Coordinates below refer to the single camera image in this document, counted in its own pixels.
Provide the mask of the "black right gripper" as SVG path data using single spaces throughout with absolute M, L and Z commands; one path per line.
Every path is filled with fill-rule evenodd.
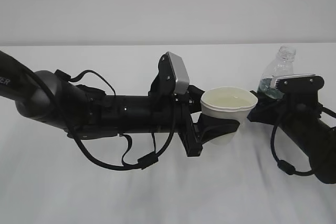
M 281 99 L 273 99 L 262 92 L 251 91 L 258 99 L 257 105 L 248 115 L 250 122 L 275 125 L 281 128 L 322 129 L 322 104 L 318 93 L 286 93 Z

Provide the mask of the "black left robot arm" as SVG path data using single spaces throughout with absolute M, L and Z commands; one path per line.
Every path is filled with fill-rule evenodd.
M 199 156 L 203 145 L 237 131 L 239 122 L 201 111 L 203 91 L 190 84 L 181 57 L 161 56 L 158 73 L 147 95 L 108 95 L 80 84 L 61 70 L 33 72 L 1 53 L 1 96 L 13 100 L 23 117 L 64 130 L 82 145 L 133 133 L 177 133 L 188 156 Z

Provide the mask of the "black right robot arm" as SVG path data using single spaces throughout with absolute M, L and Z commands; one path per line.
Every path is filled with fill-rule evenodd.
M 324 107 L 318 93 L 284 94 L 273 99 L 253 91 L 257 105 L 248 115 L 250 122 L 272 126 L 271 154 L 280 170 L 287 175 L 315 176 L 324 184 L 335 184 L 335 128 L 321 120 L 325 113 L 335 117 L 335 112 Z M 276 153 L 276 133 L 281 129 L 308 157 L 310 169 L 299 171 Z

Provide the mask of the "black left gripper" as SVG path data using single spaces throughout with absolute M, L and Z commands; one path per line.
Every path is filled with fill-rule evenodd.
M 235 119 L 214 118 L 203 113 L 194 125 L 192 114 L 201 112 L 201 97 L 204 93 L 204 90 L 189 85 L 188 95 L 173 97 L 175 131 L 188 157 L 200 156 L 202 144 L 208 142 L 215 145 L 228 144 L 240 126 L 240 122 Z

